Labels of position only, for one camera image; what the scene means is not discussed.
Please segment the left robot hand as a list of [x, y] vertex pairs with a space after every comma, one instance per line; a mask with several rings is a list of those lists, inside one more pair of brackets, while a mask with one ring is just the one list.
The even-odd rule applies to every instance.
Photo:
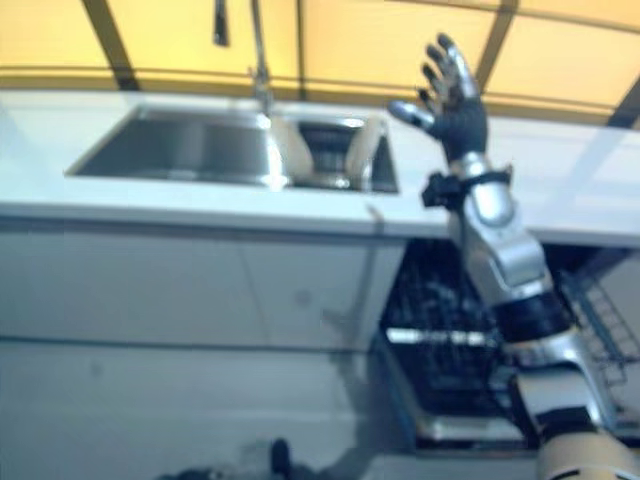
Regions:
[[190, 467], [176, 474], [177, 480], [229, 480], [236, 479], [239, 471], [231, 465]]

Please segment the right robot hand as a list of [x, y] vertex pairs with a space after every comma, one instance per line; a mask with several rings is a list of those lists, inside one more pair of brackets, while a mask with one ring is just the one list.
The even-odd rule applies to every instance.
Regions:
[[416, 89], [419, 104], [393, 99], [387, 111], [438, 141], [451, 163], [487, 150], [488, 115], [467, 60], [453, 39], [440, 32], [425, 48], [426, 84]]

